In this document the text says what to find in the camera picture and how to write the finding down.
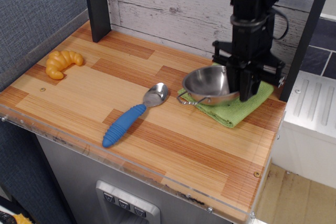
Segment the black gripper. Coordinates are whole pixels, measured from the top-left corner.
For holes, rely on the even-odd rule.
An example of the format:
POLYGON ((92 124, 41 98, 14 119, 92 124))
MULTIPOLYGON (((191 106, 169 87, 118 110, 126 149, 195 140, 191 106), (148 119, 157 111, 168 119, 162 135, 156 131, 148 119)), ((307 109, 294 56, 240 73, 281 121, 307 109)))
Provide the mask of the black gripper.
POLYGON ((256 95, 261 80, 278 87, 283 84, 285 63, 271 53, 277 1, 231 0, 232 40, 213 42, 214 61, 226 66, 229 90, 239 91, 240 101, 256 95))

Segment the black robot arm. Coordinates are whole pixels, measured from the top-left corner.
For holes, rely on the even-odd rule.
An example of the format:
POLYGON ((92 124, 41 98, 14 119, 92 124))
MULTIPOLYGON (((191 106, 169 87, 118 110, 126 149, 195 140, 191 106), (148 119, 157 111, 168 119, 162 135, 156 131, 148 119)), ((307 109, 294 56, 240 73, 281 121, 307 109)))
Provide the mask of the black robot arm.
POLYGON ((230 92, 238 91, 245 102, 254 96, 262 81, 282 86, 285 63, 271 53, 278 0, 231 0, 233 26, 230 42, 215 41, 213 61, 226 67, 230 92))

